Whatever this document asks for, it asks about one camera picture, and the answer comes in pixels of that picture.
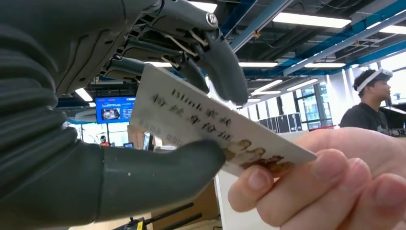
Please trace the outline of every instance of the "vr headset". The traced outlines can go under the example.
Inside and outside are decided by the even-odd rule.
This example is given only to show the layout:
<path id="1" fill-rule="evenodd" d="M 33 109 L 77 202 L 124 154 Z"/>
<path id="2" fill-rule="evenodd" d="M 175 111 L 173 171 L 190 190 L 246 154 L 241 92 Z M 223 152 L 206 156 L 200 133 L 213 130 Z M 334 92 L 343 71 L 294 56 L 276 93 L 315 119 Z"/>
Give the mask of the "vr headset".
<path id="1" fill-rule="evenodd" d="M 361 92 L 365 86 L 368 85 L 369 82 L 372 80 L 378 78 L 378 79 L 390 79 L 393 76 L 393 73 L 389 70 L 385 69 L 379 69 L 375 73 L 373 73 L 371 76 L 369 76 L 367 79 L 365 79 L 357 88 L 357 92 Z"/>

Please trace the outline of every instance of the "person in background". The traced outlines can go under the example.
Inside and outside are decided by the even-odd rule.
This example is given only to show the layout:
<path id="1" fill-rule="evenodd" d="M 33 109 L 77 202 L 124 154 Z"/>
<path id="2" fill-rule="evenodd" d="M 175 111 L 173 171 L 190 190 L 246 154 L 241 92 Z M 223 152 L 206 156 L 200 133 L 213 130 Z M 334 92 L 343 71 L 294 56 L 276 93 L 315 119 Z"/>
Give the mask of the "person in background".
<path id="1" fill-rule="evenodd" d="M 104 146 L 111 146 L 111 144 L 107 141 L 106 136 L 101 136 L 100 137 L 100 145 L 104 145 Z"/>
<path id="2" fill-rule="evenodd" d="M 392 72 L 379 69 L 367 70 L 354 81 L 361 103 L 353 106 L 343 116 L 340 127 L 358 127 L 389 134 L 385 115 L 379 111 L 381 103 L 391 96 L 387 84 Z"/>

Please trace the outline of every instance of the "fingernail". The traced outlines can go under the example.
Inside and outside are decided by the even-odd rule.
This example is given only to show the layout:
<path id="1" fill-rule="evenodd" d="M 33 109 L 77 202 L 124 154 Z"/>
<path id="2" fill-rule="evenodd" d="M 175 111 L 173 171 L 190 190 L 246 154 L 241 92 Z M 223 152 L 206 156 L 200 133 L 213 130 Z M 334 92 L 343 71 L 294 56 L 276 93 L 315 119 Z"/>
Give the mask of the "fingernail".
<path id="1" fill-rule="evenodd" d="M 376 189 L 375 202 L 379 206 L 403 206 L 406 202 L 406 182 L 398 175 L 388 175 Z"/>
<path id="2" fill-rule="evenodd" d="M 362 188 L 370 177 L 368 165 L 361 159 L 350 160 L 350 170 L 340 187 L 348 192 L 357 192 Z"/>
<path id="3" fill-rule="evenodd" d="M 252 190 L 261 190 L 270 183 L 271 179 L 269 176 L 259 169 L 253 172 L 248 178 L 248 185 Z"/>
<path id="4" fill-rule="evenodd" d="M 339 179 L 347 169 L 347 160 L 337 153 L 326 152 L 321 154 L 312 165 L 312 172 L 315 177 L 323 181 L 332 181 Z"/>

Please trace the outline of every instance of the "human finger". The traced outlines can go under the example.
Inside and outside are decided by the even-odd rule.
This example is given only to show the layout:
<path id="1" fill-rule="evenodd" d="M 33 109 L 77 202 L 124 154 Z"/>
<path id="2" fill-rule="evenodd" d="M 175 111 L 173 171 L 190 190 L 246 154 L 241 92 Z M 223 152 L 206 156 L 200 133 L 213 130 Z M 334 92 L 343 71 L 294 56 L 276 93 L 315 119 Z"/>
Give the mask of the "human finger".
<path id="1" fill-rule="evenodd" d="M 237 212 L 245 212 L 255 208 L 273 185 L 273 177 L 268 169 L 251 166 L 246 169 L 228 192 L 228 201 Z"/>
<path id="2" fill-rule="evenodd" d="M 337 149 L 348 159 L 361 158 L 370 167 L 373 178 L 382 173 L 400 173 L 394 172 L 394 169 L 403 166 L 395 164 L 403 164 L 404 161 L 393 161 L 399 158 L 397 157 L 399 152 L 402 153 L 400 158 L 404 158 L 403 149 L 399 150 L 398 142 L 399 140 L 393 137 L 354 127 L 316 130 L 294 141 L 295 144 L 312 152 Z"/>
<path id="3" fill-rule="evenodd" d="M 281 230 L 336 230 L 371 181 L 371 173 L 365 162 L 361 159 L 351 159 L 349 162 L 350 170 L 345 178 L 324 196 L 298 212 Z"/>
<path id="4" fill-rule="evenodd" d="M 351 217 L 341 230 L 391 230 L 406 210 L 406 179 L 383 174 L 363 192 Z"/>
<path id="5" fill-rule="evenodd" d="M 298 166 L 279 179 L 257 203 L 257 211 L 266 223 L 281 226 L 346 175 L 349 163 L 342 152 L 326 149 L 317 155 L 314 162 Z"/>

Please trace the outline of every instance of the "display screen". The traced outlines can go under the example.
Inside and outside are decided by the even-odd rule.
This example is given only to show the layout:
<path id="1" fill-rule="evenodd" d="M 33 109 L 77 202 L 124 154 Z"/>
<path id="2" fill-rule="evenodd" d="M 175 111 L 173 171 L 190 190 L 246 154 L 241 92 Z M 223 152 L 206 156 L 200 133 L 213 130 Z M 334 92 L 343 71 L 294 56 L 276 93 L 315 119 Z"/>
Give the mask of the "display screen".
<path id="1" fill-rule="evenodd" d="M 98 124 L 129 122 L 135 97 L 96 98 L 96 121 Z"/>

